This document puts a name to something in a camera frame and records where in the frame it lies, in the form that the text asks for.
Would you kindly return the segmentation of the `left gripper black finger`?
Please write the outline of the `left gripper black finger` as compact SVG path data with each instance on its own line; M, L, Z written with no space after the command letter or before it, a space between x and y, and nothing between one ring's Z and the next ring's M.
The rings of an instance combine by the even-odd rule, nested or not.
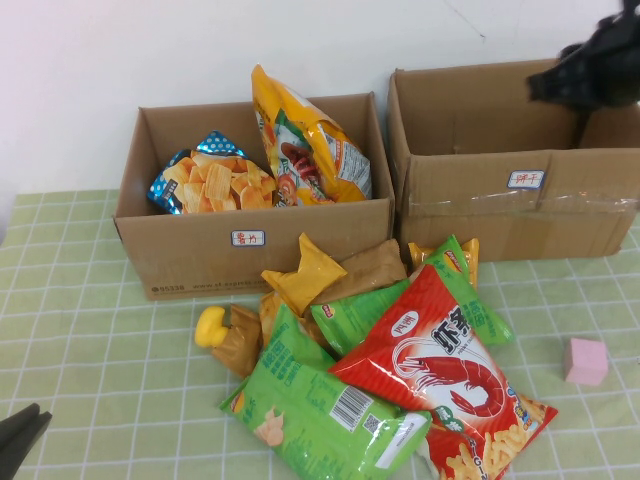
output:
M0 444L7 445L19 433L26 430L40 415L40 406L32 403L0 422Z
M31 449L46 432L51 420L52 415L49 412L36 415L1 446L2 480L11 480L15 477Z

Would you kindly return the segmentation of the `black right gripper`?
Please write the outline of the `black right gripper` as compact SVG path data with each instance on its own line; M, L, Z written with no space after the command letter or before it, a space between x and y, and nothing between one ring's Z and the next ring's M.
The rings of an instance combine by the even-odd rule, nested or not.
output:
M559 54L569 60L569 85L561 89L573 108L618 108L639 102L639 43L595 56L588 56L585 44L565 47ZM526 78L530 101L558 103L560 85L558 61Z

